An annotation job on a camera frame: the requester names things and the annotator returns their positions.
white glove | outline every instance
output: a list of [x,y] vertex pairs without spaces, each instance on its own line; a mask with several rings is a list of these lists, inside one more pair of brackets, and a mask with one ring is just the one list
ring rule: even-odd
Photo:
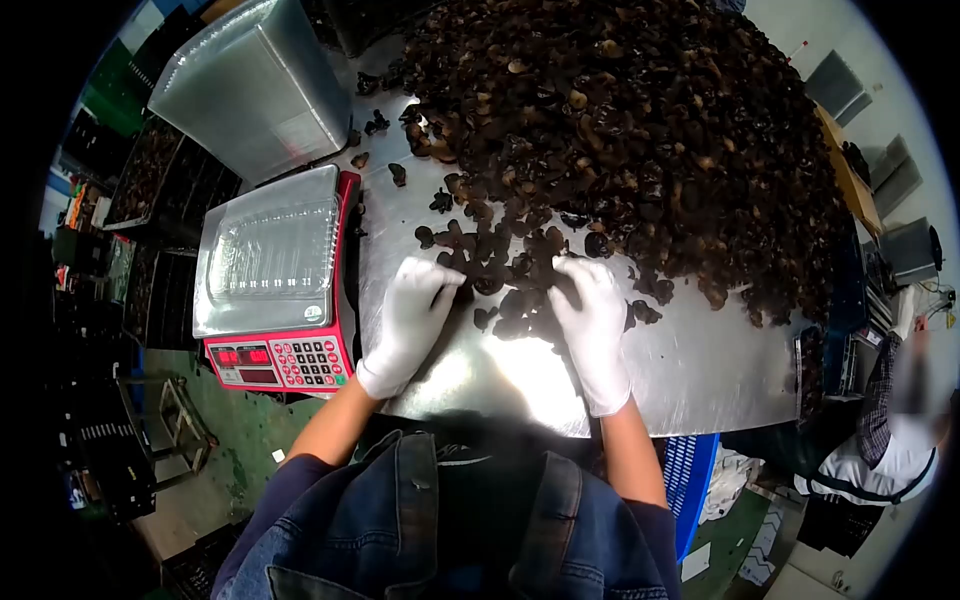
[[382,400],[403,391],[440,336],[453,296],[466,280],[433,261],[403,259],[383,298],[380,343],[357,363],[357,381],[370,397]]
[[583,302],[583,310],[578,311],[556,286],[547,290],[584,385],[590,414],[612,415],[630,399],[632,387],[620,344],[627,303],[613,273],[599,262],[554,256],[553,268],[573,279]]
[[909,286],[897,294],[897,320],[890,327],[890,331],[900,336],[900,340],[905,342],[906,336],[913,331],[913,312],[916,309],[917,289]]

plaid shirt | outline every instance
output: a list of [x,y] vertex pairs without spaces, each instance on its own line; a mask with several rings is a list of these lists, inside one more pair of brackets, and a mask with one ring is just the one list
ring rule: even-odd
[[867,380],[867,393],[863,398],[863,409],[856,422],[856,445],[860,457],[870,469],[880,464],[880,459],[890,443],[890,425],[887,419],[887,405],[893,390],[894,358],[900,349],[902,340],[891,332],[880,347],[874,370]]

stainless steel table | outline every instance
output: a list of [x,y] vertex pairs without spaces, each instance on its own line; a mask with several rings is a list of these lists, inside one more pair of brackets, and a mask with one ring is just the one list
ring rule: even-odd
[[[340,55],[329,59],[344,88],[354,93],[356,71],[384,72],[387,63],[400,56],[402,47],[402,40],[387,38],[358,59]],[[332,160],[343,169],[355,170],[350,159],[370,152],[367,166],[359,171],[367,209],[363,229],[368,234],[360,246],[364,350],[379,339],[383,294],[403,258],[415,255],[432,260],[442,250],[422,251],[414,229],[427,225],[443,230],[450,219],[457,219],[466,231],[475,229],[459,206],[444,215],[428,209],[433,194],[444,187],[444,176],[456,169],[410,154],[397,118],[412,102],[416,100],[400,90],[355,96],[356,130],[363,130],[375,108],[390,119],[391,126],[385,133],[363,135],[359,148],[347,149]],[[406,168],[405,187],[394,186],[389,162]],[[498,206],[494,219],[501,216],[502,206]],[[561,229],[572,251],[584,253],[583,229],[572,232],[559,216],[544,228],[550,225]],[[511,256],[521,250],[522,242],[515,238]],[[656,307],[653,299],[632,290],[627,278],[631,264],[621,255],[607,261],[620,277],[625,300],[642,298]],[[638,324],[624,335],[634,396],[650,434],[710,433],[794,419],[792,339],[802,324],[795,320],[791,326],[755,329],[738,295],[731,294],[723,310],[713,312],[695,281],[675,283],[673,301],[657,307],[663,319],[653,325]],[[537,338],[503,342],[491,335],[491,327],[481,333],[473,325],[473,308],[498,305],[508,289],[489,297],[476,295],[469,310],[452,314],[434,355],[403,395],[386,404],[384,412],[423,419],[447,410],[468,409],[487,416],[514,416],[565,436],[587,437],[587,414],[576,392],[579,384],[575,387],[574,377],[552,352],[552,345]]]

label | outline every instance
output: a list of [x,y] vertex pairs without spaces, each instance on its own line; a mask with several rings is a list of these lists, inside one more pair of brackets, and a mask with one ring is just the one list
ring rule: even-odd
[[303,317],[310,323],[317,321],[320,318],[320,316],[321,316],[321,310],[320,310],[320,306],[318,306],[317,304],[311,304],[307,306],[306,309],[303,310]]

digital scale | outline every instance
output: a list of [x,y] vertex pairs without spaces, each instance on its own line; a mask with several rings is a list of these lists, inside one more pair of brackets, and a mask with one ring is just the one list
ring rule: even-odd
[[225,388],[336,392],[353,374],[344,228],[360,176],[325,165],[206,213],[193,336]]

